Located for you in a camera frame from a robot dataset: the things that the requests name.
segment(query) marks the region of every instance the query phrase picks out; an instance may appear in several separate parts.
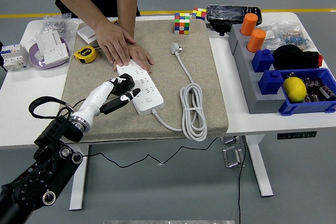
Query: metal bracket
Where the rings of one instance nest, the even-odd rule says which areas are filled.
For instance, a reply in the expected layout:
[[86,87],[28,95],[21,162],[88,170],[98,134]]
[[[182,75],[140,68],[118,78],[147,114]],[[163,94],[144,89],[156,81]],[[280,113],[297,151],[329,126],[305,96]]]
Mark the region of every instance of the metal bracket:
[[236,149],[234,146],[223,150],[225,166],[227,168],[231,167],[241,167],[241,163],[244,159],[242,149]]
[[239,136],[221,136],[221,143],[222,144],[228,144],[228,143],[233,143],[233,144],[239,144],[240,143],[240,138]]

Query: white plug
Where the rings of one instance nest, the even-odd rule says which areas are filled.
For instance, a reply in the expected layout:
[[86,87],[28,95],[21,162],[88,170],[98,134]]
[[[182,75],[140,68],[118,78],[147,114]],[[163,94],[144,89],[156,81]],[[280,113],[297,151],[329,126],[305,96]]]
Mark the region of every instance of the white plug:
[[172,55],[175,55],[176,53],[179,53],[182,51],[182,48],[175,42],[172,43],[172,45],[170,46],[170,52],[172,53]]

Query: yellow tape measure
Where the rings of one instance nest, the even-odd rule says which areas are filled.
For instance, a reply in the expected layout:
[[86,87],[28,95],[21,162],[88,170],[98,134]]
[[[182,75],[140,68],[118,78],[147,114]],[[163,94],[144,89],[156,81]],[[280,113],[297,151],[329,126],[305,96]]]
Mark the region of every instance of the yellow tape measure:
[[73,54],[81,63],[90,63],[97,57],[96,50],[91,46],[85,46]]

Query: yellow floor line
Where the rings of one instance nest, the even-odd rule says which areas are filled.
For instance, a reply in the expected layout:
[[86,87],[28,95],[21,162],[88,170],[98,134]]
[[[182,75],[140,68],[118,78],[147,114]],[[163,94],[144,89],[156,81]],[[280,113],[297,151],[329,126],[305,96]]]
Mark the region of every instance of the yellow floor line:
[[[145,10],[141,15],[172,15],[175,13],[192,13],[192,10]],[[336,8],[307,8],[307,9],[261,9],[264,13],[327,13],[336,12]],[[54,16],[60,13],[28,13],[28,14],[0,14],[0,18],[42,18],[44,16]]]

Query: white table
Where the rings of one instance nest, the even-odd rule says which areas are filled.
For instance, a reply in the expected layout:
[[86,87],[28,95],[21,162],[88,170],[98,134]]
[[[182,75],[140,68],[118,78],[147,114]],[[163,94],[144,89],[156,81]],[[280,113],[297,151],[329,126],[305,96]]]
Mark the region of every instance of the white table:
[[[173,19],[173,16],[144,16],[137,19]],[[275,19],[300,22],[293,13],[264,13],[262,25],[271,24]],[[41,24],[42,20],[35,20],[28,24],[21,40],[21,44],[26,48],[30,48],[34,43],[32,38],[40,29]],[[305,37],[310,39],[304,27],[301,27]],[[265,134],[336,127],[336,113],[320,112],[294,114],[292,116],[281,116],[279,113],[249,114],[235,60],[228,44],[228,36],[222,37],[211,29],[208,30],[208,34],[229,120],[229,128],[225,135],[246,136],[261,195],[272,196],[272,189],[258,146]],[[27,69],[7,74],[0,90],[1,149],[36,147],[34,140],[45,129],[50,120],[33,118],[28,112],[28,106],[34,99],[46,95],[61,99],[68,68],[69,64],[67,63],[55,69],[43,71],[29,64]],[[55,115],[58,109],[59,104],[50,103],[36,109],[36,113]],[[309,116],[313,116],[314,120],[307,120]],[[88,151],[88,145],[78,145],[78,148],[84,154]],[[82,174],[78,175],[79,173],[76,173],[75,175],[74,183],[80,181],[81,184],[79,187],[75,186],[77,188],[83,188],[85,166],[86,160],[79,168],[82,169]]]

